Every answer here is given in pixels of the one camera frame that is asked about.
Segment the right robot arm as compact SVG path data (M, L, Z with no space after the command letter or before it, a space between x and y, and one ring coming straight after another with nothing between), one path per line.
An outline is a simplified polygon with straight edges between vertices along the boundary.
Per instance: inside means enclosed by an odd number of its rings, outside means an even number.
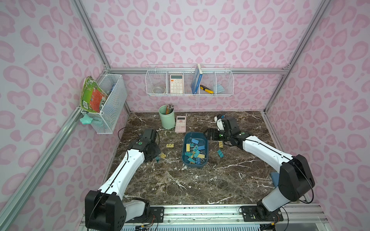
M268 145L250 132L241 130L233 117L217 115L215 122L217 128L208 128L204 132L208 140L229 142L231 146L255 155L279 174L277 188L257 202L256 211L260 217L313 191L315 181L304 156L292 156Z

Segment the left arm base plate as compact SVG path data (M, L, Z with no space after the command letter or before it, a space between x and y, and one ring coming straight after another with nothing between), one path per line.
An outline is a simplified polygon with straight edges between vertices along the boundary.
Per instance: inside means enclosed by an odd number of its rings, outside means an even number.
M164 212L165 207L150 207L142 216L130 219L126 223L151 223L153 220L155 223L163 223Z

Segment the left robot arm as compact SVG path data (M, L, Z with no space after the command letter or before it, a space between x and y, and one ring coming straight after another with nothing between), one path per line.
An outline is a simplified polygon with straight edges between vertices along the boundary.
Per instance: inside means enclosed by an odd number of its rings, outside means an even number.
M154 223L160 223L163 211L151 209L149 201L134 198L124 203L124 193L138 168L156 158L161 150L155 129L145 129L133 140L116 170L100 186L91 190L85 197L85 226L87 230L120 231L126 222L141 223L137 231L146 231Z

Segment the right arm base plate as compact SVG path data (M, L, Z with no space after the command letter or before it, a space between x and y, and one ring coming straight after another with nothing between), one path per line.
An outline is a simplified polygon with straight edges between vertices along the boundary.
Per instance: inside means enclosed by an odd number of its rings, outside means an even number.
M262 206L241 206L238 212L242 214L245 222L280 222L284 221L280 209L273 212L265 210Z

